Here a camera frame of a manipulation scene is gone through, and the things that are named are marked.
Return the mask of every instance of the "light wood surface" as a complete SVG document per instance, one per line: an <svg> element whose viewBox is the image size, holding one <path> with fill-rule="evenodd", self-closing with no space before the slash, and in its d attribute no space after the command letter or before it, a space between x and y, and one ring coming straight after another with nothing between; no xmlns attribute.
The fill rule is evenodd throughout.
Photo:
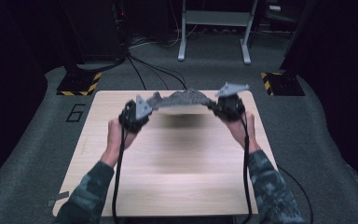
<svg viewBox="0 0 358 224"><path fill-rule="evenodd" d="M216 100L216 91L202 91ZM136 94L144 99L154 91L99 91L79 137L60 192L72 193L106 147L108 120L117 118ZM169 96L173 91L160 91ZM249 91L240 92L247 110L255 114L259 145L275 161ZM132 146L124 153L117 215L120 217L212 216L247 214L243 186L243 149L227 127L206 106L192 105L154 111ZM112 216L115 178L103 216ZM249 180L252 209L257 213ZM67 201L59 200L54 216Z"/></svg>

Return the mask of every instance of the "black cable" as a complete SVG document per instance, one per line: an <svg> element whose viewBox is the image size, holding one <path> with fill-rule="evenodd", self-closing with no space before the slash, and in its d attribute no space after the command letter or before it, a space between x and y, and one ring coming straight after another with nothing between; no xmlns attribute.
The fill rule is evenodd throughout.
<svg viewBox="0 0 358 224"><path fill-rule="evenodd" d="M252 205L251 205L251 198L249 195L249 186L248 186L248 163L249 163L249 134L248 134L248 120L245 116L246 124L243 122L241 117L241 123L243 128L245 129L245 150L243 156L243 183L245 186L245 196L246 202L248 204L249 215L248 217L242 222L242 224L248 223L248 221L252 218Z"/></svg>
<svg viewBox="0 0 358 224"><path fill-rule="evenodd" d="M313 208L312 208L312 204L310 203L310 197L308 196L307 192L304 190L304 188L301 186L301 184L295 179L294 176L292 176L289 172L284 170L280 165L277 164L277 166L280 170L284 171L290 178L292 178L292 180L294 180L296 182L296 184L300 187L301 191L304 193L304 196L307 199L308 207L310 208L310 224L312 224L313 223Z"/></svg>
<svg viewBox="0 0 358 224"><path fill-rule="evenodd" d="M144 37L138 38L138 39L136 39L136 40L132 40L132 41L131 41L131 44L130 44L130 47L147 43L146 41L147 41L148 39L149 39L148 37L145 37L145 36L144 36Z"/></svg>
<svg viewBox="0 0 358 224"><path fill-rule="evenodd" d="M114 63L114 64L110 64L110 65L107 65L107 66L104 66L104 67L99 67L99 68L92 68L92 69L84 69L84 68L81 68L83 71L86 71L86 72L92 72L92 73L100 73L100 72L103 72L103 71L106 71L106 70L109 70L109 69L112 69L120 64L122 64L125 60L124 59L117 59L117 63Z"/></svg>
<svg viewBox="0 0 358 224"><path fill-rule="evenodd" d="M153 67L159 68L159 69L165 69L166 71L170 71L170 72L176 73L177 75L179 75L179 76L182 78L183 82L186 84L186 79L185 79L185 77L184 77L182 74L180 74L179 72L176 72L176 71L173 71L173 70L170 70L170 69L168 69L168 68L161 67L161 66L158 66L158 65L155 65L155 64L151 64L151 63L150 63L150 65L153 66Z"/></svg>
<svg viewBox="0 0 358 224"><path fill-rule="evenodd" d="M185 88L185 90L187 90L186 84L185 84L179 77L177 77L177 76L175 76L175 75L173 75L173 74L171 74L171 73L169 73L169 72L166 72L166 71L164 71L164 70L162 70L162 69L156 67L156 66L153 65L153 64L146 63L146 62L144 62L144 61L142 61L142 60L140 60L140 59L138 59L138 58L136 58L136 57L134 57L134 56L131 56L131 55L130 55L129 57L132 58L134 61L136 61L136 62L138 62L138 63L143 63L145 66L149 66L149 67L151 67L151 68L153 68L153 69L158 70L159 72L162 72L162 73L164 73L164 74L166 74L166 75L169 75L169 76L171 76L171 77L174 77L175 79L177 79L177 80L182 84L182 86Z"/></svg>
<svg viewBox="0 0 358 224"><path fill-rule="evenodd" d="M167 90L169 89L167 83L164 81L164 79L162 79L162 77L161 77L155 70L153 70L152 68L148 67L147 65L145 65L145 64L143 64L143 63L139 63L139 64L141 64L141 65L143 65L144 67L150 69L150 71L152 71L152 72L162 81L162 83L164 83L165 88L166 88Z"/></svg>
<svg viewBox="0 0 358 224"><path fill-rule="evenodd" d="M130 63L132 64L132 67L135 69L136 73L138 74L139 79L141 79L142 85L144 86L144 89L146 90L144 80L142 79L141 74L139 73L138 69L136 69L135 65L133 64L133 62L131 60L131 56L127 56L127 58L129 59Z"/></svg>
<svg viewBox="0 0 358 224"><path fill-rule="evenodd" d="M123 117L121 121L121 143L120 143L120 151L118 153L118 159L117 159L115 190L113 191L113 200L112 200L112 214L113 214L113 220L115 221L116 224L118 224L117 213L116 213L118 184L120 182L121 162L123 160L125 142L128 134L127 132L126 136L124 137L124 118L125 118L125 110L123 110Z"/></svg>

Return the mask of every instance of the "wrist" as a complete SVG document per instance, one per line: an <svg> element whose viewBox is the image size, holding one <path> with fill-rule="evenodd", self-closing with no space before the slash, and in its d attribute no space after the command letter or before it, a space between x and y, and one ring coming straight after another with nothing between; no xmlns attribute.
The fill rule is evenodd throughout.
<svg viewBox="0 0 358 224"><path fill-rule="evenodd" d="M119 154L119 147L118 148L107 147L106 151L101 156L100 161L112 167L113 169L116 166L118 160L118 154Z"/></svg>
<svg viewBox="0 0 358 224"><path fill-rule="evenodd" d="M256 152L258 150L261 150L260 145L255 141L255 139L251 139L249 141L249 153Z"/></svg>

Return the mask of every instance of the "camouflage jacket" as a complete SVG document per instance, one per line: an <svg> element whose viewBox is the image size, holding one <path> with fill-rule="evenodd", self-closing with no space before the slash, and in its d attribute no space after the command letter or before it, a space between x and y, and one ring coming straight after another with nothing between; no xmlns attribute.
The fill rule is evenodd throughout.
<svg viewBox="0 0 358 224"><path fill-rule="evenodd" d="M98 161L61 207L54 224L99 223L113 174L111 167ZM305 223L294 195L262 150L249 155L249 174L260 223Z"/></svg>
<svg viewBox="0 0 358 224"><path fill-rule="evenodd" d="M260 223L305 223L295 196L263 150L249 154L248 167Z"/></svg>
<svg viewBox="0 0 358 224"><path fill-rule="evenodd" d="M111 167L98 161L60 208L53 223L99 223L114 173Z"/></svg>

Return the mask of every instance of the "white stand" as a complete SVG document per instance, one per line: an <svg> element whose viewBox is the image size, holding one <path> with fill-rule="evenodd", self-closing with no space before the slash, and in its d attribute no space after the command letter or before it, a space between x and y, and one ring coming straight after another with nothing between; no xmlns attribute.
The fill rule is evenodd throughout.
<svg viewBox="0 0 358 224"><path fill-rule="evenodd" d="M178 60L183 61L186 53L186 25L203 24L203 25L228 25L246 27L245 36L241 39L241 49L243 62L251 63L251 57L247 46L249 34L252 28L255 16L255 7L257 1L254 0L250 12L221 12L221 11L194 11L186 10L186 0L183 0L182 8L182 40L179 48Z"/></svg>

